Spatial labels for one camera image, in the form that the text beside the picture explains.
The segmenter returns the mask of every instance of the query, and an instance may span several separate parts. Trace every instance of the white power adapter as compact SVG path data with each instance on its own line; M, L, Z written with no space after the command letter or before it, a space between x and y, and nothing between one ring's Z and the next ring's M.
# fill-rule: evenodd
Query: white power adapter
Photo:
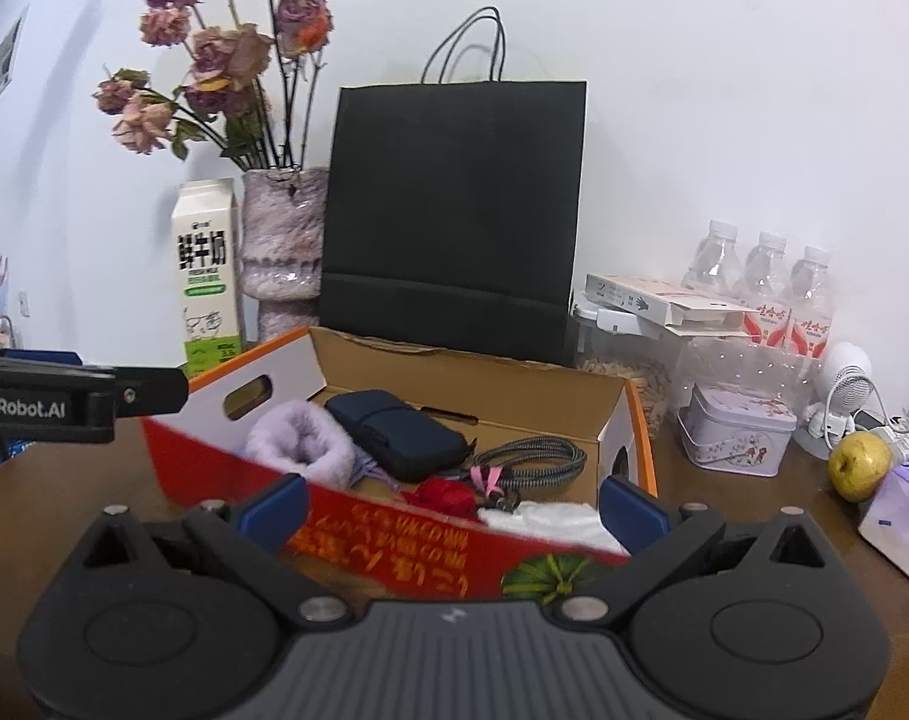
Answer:
M891 421L898 424L904 422L904 418L894 416ZM887 444L891 450L891 466L899 466L909 458L909 433L895 433L890 426L880 425L870 429L873 433Z

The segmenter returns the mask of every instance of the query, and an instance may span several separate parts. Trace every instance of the white box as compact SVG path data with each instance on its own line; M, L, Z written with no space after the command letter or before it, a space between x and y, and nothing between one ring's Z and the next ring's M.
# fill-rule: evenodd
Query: white box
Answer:
M679 420L688 459L716 471L774 476L798 419L772 397L695 385Z
M744 314L755 309L643 276L587 275L585 296L602 306L629 311L676 335L746 336Z
M171 233L189 377L243 351L237 229L230 178L182 184L171 214Z

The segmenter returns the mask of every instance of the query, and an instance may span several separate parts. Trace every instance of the milk carton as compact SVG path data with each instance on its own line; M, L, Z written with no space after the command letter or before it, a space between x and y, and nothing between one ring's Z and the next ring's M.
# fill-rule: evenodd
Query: milk carton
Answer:
M237 227L230 178L182 185L171 228L188 376L220 365L243 349Z

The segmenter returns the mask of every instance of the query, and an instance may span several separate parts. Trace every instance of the tissue box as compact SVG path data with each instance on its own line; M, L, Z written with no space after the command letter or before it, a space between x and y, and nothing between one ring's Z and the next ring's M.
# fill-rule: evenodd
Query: tissue box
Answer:
M909 460L884 477L857 529L909 576Z
M637 314L678 336L744 337L745 315L758 312L644 276L588 274L584 292L594 303Z

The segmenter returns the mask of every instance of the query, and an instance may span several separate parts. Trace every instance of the cardboard box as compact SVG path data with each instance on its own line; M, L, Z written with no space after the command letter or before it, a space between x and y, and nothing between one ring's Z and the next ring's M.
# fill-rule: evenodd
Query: cardboard box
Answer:
M643 276L587 275L585 296L602 306L629 311L678 336L747 336L744 314L755 309Z
M185 373L196 376L243 350L237 289L237 205L230 178L182 184L171 214L184 322Z
M236 416L237 391L248 386L261 392L256 405L228 418L226 412ZM630 382L325 328L276 338L202 374L192 380L180 413L143 420L161 488L184 506L245 498L278 475L240 457L251 425L266 410L295 398L323 403L359 389L387 389L429 410L477 440L479 451L537 434L568 437L587 452L587 465L573 483L544 497L596 505L598 487L621 450L630 477L657 493L640 399ZM621 560L409 507L373 480L352 493L312 485L307 527L289 546L368 574L395 592L441 598L497 596L509 569L547 554Z

